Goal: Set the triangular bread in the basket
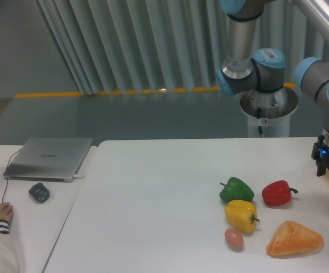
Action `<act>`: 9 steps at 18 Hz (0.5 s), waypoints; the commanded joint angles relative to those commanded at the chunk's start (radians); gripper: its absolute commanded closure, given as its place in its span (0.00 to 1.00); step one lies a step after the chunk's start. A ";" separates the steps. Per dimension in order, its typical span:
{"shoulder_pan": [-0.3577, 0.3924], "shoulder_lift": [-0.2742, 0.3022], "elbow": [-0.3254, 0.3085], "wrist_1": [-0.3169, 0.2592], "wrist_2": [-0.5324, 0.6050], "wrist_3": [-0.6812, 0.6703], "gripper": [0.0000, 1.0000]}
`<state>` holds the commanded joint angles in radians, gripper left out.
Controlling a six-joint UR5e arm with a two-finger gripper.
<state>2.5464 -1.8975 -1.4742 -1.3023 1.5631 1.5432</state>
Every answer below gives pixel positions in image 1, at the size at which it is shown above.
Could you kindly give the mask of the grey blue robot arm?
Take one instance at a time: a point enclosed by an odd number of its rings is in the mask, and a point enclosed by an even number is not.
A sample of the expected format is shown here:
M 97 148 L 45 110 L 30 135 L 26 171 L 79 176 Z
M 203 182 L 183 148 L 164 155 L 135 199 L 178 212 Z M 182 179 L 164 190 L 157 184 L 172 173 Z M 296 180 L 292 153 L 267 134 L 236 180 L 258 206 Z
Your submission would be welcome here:
M 289 132 L 290 116 L 298 106 L 295 91 L 284 86 L 285 57 L 274 48 L 255 53 L 256 20 L 265 1 L 221 1 L 229 18 L 230 44 L 226 59 L 216 71 L 220 89 L 227 95 L 241 94 L 240 107 L 248 118 L 250 137 L 262 137 L 266 126 L 275 136 Z M 329 42 L 329 1 L 295 1 L 295 5 Z M 312 148 L 318 176 L 329 172 L 329 61 L 316 57 L 302 60 L 294 69 L 296 86 L 324 110 L 323 132 Z

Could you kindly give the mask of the person's hand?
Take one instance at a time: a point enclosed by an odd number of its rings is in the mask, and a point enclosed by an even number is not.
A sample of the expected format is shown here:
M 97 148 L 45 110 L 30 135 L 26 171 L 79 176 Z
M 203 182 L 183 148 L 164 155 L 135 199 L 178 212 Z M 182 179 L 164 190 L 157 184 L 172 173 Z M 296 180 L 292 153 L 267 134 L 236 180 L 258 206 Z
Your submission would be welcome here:
M 0 222 L 10 224 L 13 214 L 14 209 L 9 202 L 0 203 Z

